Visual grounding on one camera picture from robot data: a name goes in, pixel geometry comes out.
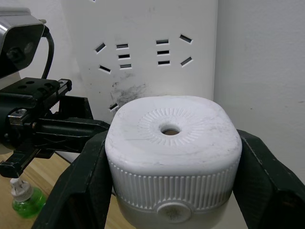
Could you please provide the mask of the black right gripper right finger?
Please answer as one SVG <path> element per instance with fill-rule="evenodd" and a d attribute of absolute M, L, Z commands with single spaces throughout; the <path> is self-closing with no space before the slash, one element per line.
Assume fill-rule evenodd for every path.
<path fill-rule="evenodd" d="M 264 142 L 238 131 L 242 154 L 233 193 L 249 229 L 303 229 L 305 186 Z"/>

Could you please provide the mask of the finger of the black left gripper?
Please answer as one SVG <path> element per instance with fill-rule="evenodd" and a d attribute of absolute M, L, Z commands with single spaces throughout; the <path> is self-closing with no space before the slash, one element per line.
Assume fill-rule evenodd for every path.
<path fill-rule="evenodd" d="M 65 120 L 68 118 L 93 119 L 89 100 L 86 97 L 61 96 L 59 110 L 51 115 L 51 119 Z"/>
<path fill-rule="evenodd" d="M 33 123 L 33 144 L 36 148 L 81 153 L 86 142 L 109 129 L 104 121 L 68 118 L 40 118 Z"/>

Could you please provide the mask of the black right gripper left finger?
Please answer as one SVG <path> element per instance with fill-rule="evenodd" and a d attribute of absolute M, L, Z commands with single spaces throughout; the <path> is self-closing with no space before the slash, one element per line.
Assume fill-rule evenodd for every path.
<path fill-rule="evenodd" d="M 102 229 L 112 195 L 104 131 L 91 138 L 60 175 L 34 229 Z"/>

